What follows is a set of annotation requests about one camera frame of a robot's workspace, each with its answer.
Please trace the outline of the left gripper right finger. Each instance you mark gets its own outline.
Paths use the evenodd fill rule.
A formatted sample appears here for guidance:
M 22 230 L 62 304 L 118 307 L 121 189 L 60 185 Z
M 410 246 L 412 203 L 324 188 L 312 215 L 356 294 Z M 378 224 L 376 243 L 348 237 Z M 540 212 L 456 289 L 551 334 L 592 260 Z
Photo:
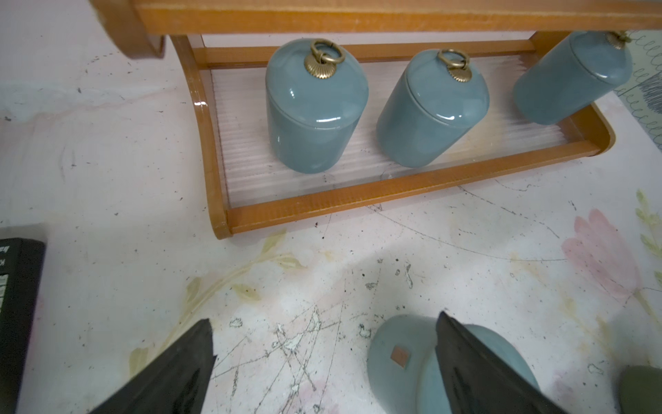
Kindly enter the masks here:
M 562 413 L 462 323 L 441 312 L 435 352 L 453 413 Z

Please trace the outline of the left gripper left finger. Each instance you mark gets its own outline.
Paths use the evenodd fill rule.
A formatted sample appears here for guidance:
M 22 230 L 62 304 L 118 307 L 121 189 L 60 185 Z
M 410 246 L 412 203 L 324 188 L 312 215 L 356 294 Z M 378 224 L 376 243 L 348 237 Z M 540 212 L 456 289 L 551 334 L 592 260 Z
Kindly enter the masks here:
M 213 330 L 201 319 L 94 413 L 200 413 L 215 364 Z

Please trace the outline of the green canister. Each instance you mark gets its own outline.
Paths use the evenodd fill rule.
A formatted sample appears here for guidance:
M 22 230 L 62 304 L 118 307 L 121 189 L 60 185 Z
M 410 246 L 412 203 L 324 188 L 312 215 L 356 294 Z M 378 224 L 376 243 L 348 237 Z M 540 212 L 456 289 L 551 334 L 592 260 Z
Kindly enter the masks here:
M 620 377 L 619 404 L 624 414 L 662 414 L 661 369 L 627 367 Z

